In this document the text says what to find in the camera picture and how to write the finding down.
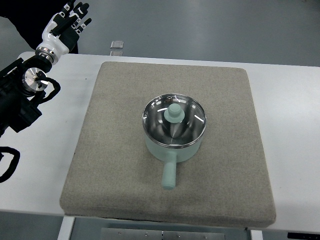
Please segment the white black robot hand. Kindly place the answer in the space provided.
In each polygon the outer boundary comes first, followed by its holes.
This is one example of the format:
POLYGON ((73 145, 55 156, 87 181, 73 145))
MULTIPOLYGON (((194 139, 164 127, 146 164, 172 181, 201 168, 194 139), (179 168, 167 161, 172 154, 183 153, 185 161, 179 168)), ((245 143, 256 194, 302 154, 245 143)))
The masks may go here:
POLYGON ((88 3, 68 1, 45 27, 35 54, 55 65, 61 56, 70 53, 76 47, 80 34, 92 21, 91 18, 83 20, 89 7, 88 3))

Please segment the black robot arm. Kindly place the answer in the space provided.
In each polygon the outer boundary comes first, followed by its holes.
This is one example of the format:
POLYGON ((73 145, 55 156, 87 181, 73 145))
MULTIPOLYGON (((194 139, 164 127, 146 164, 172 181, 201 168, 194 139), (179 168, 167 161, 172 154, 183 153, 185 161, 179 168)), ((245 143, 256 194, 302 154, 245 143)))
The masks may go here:
POLYGON ((41 115, 40 104, 52 100, 60 84, 47 77, 53 61, 44 54, 19 58, 0 71, 0 134, 8 127, 20 132, 41 115))

